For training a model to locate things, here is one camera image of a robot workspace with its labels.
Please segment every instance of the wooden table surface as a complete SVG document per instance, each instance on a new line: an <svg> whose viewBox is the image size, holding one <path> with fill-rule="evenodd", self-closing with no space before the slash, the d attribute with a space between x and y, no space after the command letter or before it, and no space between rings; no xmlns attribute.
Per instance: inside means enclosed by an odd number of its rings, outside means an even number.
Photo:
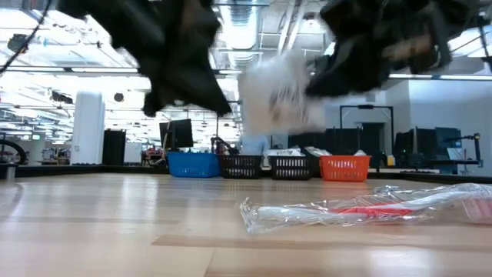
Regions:
<svg viewBox="0 0 492 277"><path fill-rule="evenodd" d="M70 175L0 184L0 276L492 276L492 229L311 226L248 235L239 203L348 199L374 186Z"/></svg>

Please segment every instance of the orange basket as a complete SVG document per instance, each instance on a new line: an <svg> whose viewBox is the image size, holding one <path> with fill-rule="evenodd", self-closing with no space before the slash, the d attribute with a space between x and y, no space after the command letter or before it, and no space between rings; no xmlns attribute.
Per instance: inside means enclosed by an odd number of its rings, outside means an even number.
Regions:
<svg viewBox="0 0 492 277"><path fill-rule="evenodd" d="M321 177L324 181L363 182L370 162L370 156L321 156Z"/></svg>

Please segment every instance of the metal frame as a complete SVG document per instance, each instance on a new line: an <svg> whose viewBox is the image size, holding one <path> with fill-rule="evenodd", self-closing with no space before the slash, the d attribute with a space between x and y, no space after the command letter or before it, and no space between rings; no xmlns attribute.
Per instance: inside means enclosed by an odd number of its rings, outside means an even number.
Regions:
<svg viewBox="0 0 492 277"><path fill-rule="evenodd" d="M388 115L386 112L381 111L386 117L390 119L391 122L391 154L394 152L394 110L393 106L378 106L378 105L341 105L340 106L340 143L343 141L343 132L341 131L344 128L344 117L347 114L343 114L344 108L357 108L357 109L389 109L390 114Z"/></svg>

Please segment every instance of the plastic basket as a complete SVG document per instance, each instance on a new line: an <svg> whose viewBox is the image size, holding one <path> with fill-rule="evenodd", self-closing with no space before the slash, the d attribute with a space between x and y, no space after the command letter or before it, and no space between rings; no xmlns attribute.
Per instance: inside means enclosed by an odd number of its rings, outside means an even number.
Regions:
<svg viewBox="0 0 492 277"><path fill-rule="evenodd" d="M262 158L257 155L219 155L221 176L227 179L259 179Z"/></svg>
<svg viewBox="0 0 492 277"><path fill-rule="evenodd" d="M321 177L324 181L363 182L370 162L370 156L321 156Z"/></svg>
<svg viewBox="0 0 492 277"><path fill-rule="evenodd" d="M174 177L210 178L220 175L216 154L171 152L168 161L169 173Z"/></svg>
<svg viewBox="0 0 492 277"><path fill-rule="evenodd" d="M309 180L313 177L308 157L270 157L271 178L275 180Z"/></svg>

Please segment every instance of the blue basket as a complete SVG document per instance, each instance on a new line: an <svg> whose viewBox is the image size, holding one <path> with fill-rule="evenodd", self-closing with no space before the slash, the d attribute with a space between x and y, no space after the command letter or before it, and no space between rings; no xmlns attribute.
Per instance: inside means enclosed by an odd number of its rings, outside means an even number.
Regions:
<svg viewBox="0 0 492 277"><path fill-rule="evenodd" d="M168 161L169 172L174 177L210 178L220 175L216 154L171 152Z"/></svg>

